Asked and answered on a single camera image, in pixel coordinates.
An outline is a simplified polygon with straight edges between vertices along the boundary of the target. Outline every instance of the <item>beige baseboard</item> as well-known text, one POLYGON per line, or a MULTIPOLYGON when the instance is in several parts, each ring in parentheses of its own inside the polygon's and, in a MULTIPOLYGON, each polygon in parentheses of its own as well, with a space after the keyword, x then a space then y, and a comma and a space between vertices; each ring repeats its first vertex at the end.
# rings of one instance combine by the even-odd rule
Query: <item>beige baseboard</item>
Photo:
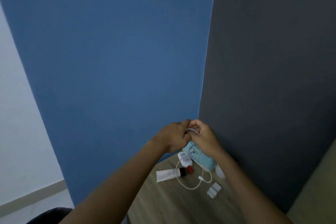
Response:
POLYGON ((32 193, 29 193, 28 195, 0 205, 0 218, 22 208, 25 208, 26 206, 35 204, 38 201, 41 201, 66 189, 67 185, 65 184, 65 181, 62 180, 42 189, 36 190, 32 193))

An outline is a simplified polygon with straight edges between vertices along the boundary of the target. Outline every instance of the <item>red round object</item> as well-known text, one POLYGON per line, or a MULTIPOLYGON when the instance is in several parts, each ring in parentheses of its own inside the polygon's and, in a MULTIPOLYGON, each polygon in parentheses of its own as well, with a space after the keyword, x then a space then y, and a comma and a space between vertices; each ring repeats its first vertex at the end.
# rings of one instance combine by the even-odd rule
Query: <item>red round object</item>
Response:
POLYGON ((192 174, 194 172, 193 167, 192 166, 187 166, 187 170, 189 174, 192 174))

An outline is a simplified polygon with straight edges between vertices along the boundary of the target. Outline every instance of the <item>light blue pouch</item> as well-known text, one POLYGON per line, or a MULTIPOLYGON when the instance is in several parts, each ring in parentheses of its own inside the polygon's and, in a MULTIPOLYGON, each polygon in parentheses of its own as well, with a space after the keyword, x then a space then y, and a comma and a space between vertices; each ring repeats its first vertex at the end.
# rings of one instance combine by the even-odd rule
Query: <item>light blue pouch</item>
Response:
POLYGON ((182 150, 188 153, 189 157, 205 171, 213 170, 216 165, 216 162, 212 158, 201 152, 197 145, 195 145, 195 143, 192 141, 190 141, 187 146, 184 147, 182 150))

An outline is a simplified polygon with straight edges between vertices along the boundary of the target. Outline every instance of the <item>person's left hand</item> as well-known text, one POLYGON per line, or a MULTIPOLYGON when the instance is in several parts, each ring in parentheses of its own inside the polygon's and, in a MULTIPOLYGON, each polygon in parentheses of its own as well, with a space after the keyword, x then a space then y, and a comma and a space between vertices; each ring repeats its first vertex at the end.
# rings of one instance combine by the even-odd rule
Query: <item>person's left hand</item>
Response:
POLYGON ((187 119, 183 122, 173 122, 162 128, 156 136, 153 137, 153 141, 160 142, 166 152, 175 152, 189 143, 191 135, 184 134, 188 127, 190 120, 187 119))

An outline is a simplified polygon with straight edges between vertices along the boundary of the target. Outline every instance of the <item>dark fabric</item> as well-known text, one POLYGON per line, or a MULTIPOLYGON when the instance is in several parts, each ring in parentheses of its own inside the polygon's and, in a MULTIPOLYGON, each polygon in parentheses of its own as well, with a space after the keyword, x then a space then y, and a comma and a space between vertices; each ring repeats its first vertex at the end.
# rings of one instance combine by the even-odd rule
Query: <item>dark fabric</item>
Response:
POLYGON ((214 0, 199 118, 287 211, 336 136, 336 0, 214 0))
POLYGON ((39 216, 33 218, 27 224, 58 224, 65 218, 70 212, 71 208, 57 207, 41 213, 39 216))

